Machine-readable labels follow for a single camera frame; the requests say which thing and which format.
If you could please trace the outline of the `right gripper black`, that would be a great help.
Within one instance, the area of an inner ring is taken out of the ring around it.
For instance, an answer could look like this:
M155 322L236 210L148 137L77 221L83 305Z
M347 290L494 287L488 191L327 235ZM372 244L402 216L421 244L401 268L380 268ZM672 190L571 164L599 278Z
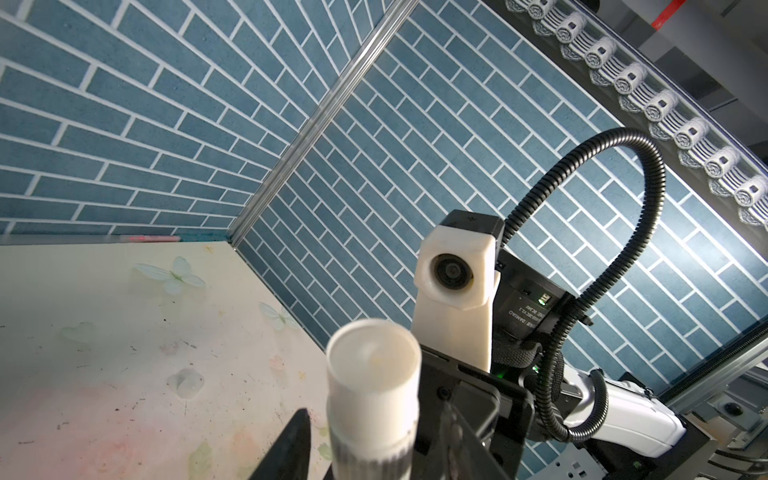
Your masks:
M532 394L526 389L435 350L424 350L418 399L415 479L441 479L437 447L446 403L461 412L503 469L503 479L516 477L534 416Z

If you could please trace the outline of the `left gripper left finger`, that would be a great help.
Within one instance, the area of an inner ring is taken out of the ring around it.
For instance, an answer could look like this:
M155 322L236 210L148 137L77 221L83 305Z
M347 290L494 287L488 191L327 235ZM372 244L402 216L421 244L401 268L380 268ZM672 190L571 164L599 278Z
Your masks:
M311 420L307 409L297 410L249 480L306 480L311 455Z

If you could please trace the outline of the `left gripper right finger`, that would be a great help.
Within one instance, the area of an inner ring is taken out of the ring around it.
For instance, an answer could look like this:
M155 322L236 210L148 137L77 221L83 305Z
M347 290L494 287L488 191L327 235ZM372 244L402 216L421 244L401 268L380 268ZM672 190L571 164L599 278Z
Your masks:
M441 413L437 455L441 479L504 478L503 469L451 403Z

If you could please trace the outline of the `white glue stick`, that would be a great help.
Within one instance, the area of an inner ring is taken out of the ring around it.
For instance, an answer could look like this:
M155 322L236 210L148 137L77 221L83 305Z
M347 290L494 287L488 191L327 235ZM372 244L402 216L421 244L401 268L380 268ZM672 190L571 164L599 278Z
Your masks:
M349 323L326 349L333 477L408 479L419 420L421 347L381 319Z

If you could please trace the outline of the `clear glue stick cap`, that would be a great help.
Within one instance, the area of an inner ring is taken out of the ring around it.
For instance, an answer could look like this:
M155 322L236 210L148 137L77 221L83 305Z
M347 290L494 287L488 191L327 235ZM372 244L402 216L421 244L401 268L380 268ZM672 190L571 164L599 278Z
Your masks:
M204 376L193 368L184 368L169 376L168 388L183 400L193 399L204 387Z

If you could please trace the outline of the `white lace wall trim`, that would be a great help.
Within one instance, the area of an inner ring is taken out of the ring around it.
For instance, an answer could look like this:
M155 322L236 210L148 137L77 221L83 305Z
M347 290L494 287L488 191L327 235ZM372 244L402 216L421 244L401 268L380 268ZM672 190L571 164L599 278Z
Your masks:
M643 116L653 137L673 142L680 163L704 172L711 193L731 200L741 222L767 228L767 168L641 53L574 1L505 7L553 38L563 58L583 63L593 84L613 89L620 108Z

